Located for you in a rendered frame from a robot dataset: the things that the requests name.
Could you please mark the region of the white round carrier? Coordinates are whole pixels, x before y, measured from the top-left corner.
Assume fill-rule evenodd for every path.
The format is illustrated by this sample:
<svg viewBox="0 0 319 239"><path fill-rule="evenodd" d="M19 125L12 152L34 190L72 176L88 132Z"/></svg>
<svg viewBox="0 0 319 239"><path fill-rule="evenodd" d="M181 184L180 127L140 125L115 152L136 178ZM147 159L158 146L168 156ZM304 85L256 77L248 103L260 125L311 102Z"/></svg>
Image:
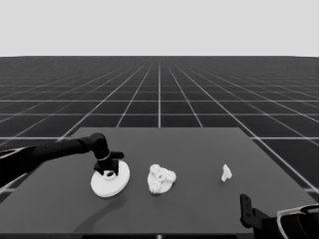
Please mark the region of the white round carrier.
<svg viewBox="0 0 319 239"><path fill-rule="evenodd" d="M148 185L150 185L154 181L158 181L161 183L161 194L168 192L173 186L173 183L167 182L164 179L164 172L166 170L169 170L169 169L165 167L161 167L161 174L159 175L153 175L149 172L148 179L147 179Z"/></svg>

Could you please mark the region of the small white T-shaped piece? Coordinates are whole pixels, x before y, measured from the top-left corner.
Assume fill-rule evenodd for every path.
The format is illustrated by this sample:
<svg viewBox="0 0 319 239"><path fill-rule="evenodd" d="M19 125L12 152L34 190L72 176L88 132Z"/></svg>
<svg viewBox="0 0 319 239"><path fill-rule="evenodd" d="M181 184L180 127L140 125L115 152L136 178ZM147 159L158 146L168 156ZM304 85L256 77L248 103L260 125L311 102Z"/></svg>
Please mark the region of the small white T-shaped piece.
<svg viewBox="0 0 319 239"><path fill-rule="evenodd" d="M231 177L232 177L232 172L230 168L225 164L222 167L221 181L225 182L227 179L230 179Z"/></svg>

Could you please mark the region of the large thick white disc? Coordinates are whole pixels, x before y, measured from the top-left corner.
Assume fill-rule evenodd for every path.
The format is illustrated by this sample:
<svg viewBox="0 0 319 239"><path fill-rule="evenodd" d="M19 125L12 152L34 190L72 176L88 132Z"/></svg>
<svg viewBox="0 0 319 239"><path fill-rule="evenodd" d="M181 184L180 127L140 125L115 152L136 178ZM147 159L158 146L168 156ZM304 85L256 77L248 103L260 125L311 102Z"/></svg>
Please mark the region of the large thick white disc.
<svg viewBox="0 0 319 239"><path fill-rule="evenodd" d="M120 193L127 186L130 176L128 164L120 160L118 176L114 175L112 171L105 170L103 176L95 171L91 178L91 188L100 197L112 197Z"/></svg>

